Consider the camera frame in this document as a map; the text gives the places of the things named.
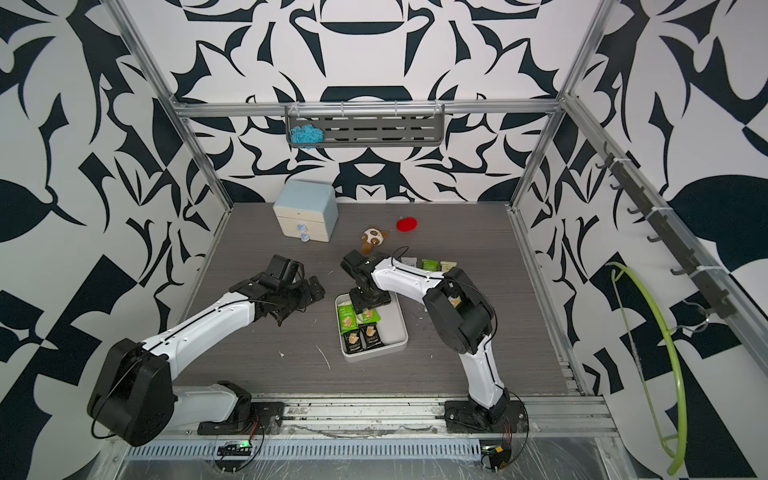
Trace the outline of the green cookie packet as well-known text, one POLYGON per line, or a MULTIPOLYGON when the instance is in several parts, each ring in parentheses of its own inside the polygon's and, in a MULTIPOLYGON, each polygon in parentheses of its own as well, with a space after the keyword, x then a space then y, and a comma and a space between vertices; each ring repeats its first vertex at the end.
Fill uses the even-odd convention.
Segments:
POLYGON ((430 272, 436 272, 438 270, 439 264, 435 260, 429 260, 429 259, 423 259, 422 260, 422 269, 430 272))
POLYGON ((364 309, 356 318, 359 325, 377 323, 381 320, 380 315, 375 309, 364 309))
POLYGON ((357 315, 351 301, 342 302, 337 306, 339 328, 342 334, 358 328, 357 315))

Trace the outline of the white storage box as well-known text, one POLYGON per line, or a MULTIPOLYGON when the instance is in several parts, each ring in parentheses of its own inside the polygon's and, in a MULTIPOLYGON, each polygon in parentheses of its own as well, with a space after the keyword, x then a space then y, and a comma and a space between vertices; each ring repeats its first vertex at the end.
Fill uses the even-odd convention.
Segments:
POLYGON ((348 363, 403 351, 409 341, 399 300, 356 314, 349 294, 334 301, 339 342, 348 363))

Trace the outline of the pale cookie packet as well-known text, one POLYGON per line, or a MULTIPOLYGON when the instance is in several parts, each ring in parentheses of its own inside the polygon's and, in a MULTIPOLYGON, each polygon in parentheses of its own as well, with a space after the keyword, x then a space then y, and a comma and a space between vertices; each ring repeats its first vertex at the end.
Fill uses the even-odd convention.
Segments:
POLYGON ((441 272, 449 272, 457 266, 457 263, 454 261, 440 261, 439 266, 441 272))

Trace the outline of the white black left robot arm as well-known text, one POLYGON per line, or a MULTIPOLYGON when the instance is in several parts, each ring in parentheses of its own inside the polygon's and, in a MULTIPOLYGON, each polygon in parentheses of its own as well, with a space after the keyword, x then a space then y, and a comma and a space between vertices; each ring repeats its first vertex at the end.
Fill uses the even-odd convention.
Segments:
POLYGON ((249 392, 228 381, 191 389, 174 381, 236 331, 263 317, 282 323, 324 296, 319 279, 307 277, 302 263, 273 256, 266 271, 236 283, 178 325, 141 341, 115 343, 87 405, 92 423, 134 447, 190 424, 201 435, 246 432, 256 423, 249 392))

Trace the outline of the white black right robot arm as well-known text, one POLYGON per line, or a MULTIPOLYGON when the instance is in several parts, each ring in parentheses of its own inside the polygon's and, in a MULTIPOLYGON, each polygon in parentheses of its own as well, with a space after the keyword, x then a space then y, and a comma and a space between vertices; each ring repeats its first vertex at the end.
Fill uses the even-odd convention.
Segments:
POLYGON ((459 355, 468 381, 469 411, 487 422, 504 413, 510 396, 493 355, 496 312, 462 269, 432 272, 392 256, 366 256, 356 250, 343 257, 341 267, 355 281, 350 299, 357 312, 387 305, 395 294, 423 305, 439 338, 459 355))

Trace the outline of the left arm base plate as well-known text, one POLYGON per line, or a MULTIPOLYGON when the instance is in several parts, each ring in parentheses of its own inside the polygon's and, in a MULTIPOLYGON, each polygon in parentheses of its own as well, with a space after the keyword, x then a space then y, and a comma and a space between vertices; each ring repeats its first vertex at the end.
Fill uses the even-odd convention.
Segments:
POLYGON ((286 404, 279 401, 257 401, 248 406, 236 406, 230 416, 220 422, 201 422, 197 434, 201 436, 246 435, 256 427, 272 433, 282 426, 286 404))

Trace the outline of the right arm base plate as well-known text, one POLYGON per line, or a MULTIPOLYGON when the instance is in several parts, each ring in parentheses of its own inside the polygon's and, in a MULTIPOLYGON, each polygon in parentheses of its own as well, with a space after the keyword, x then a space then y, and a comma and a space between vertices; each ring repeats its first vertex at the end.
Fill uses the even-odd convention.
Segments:
POLYGON ((449 400, 443 406, 449 433, 519 433, 529 425, 525 405, 504 396, 491 408, 473 400, 449 400))

